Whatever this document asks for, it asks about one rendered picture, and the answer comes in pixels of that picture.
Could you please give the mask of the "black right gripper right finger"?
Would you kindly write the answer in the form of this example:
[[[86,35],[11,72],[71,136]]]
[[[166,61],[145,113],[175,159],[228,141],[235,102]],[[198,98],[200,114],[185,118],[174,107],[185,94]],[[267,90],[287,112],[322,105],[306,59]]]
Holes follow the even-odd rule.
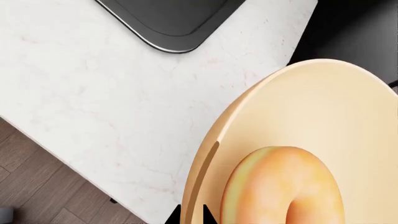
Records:
[[[218,224],[207,205],[203,205],[203,224]]]

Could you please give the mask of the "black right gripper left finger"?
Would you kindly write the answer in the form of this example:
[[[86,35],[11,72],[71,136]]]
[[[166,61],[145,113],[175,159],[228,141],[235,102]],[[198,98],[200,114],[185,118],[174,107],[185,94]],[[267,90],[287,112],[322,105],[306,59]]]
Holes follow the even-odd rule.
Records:
[[[181,205],[177,205],[164,224],[180,224]]]

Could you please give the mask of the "glazed orange donut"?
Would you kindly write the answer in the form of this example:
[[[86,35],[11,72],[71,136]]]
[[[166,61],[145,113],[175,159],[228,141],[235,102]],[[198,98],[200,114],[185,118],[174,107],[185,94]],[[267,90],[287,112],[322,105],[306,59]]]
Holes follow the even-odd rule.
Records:
[[[297,147],[265,147],[231,174],[221,224],[345,224],[338,184],[327,166]]]

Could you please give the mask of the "beige round bowl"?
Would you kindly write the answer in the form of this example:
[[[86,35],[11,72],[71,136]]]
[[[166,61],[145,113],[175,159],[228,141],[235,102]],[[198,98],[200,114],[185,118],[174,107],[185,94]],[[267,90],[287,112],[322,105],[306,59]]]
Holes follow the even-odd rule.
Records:
[[[193,160],[181,224],[220,217],[229,176],[269,146],[311,152],[340,188],[346,224],[398,224],[398,94],[367,70],[333,59],[289,65],[239,96]]]

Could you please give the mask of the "black rectangular tray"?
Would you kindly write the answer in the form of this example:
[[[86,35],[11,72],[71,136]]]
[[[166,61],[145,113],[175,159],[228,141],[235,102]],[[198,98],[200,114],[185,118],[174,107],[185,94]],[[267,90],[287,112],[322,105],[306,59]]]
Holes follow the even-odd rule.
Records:
[[[95,0],[146,44],[170,54],[198,48],[246,0]]]

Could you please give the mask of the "grey object on floor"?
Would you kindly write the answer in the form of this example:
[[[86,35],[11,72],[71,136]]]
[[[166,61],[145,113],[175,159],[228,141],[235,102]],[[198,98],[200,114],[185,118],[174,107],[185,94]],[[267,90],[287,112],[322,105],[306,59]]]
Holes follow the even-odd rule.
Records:
[[[12,207],[0,207],[0,224],[12,224],[14,209]]]

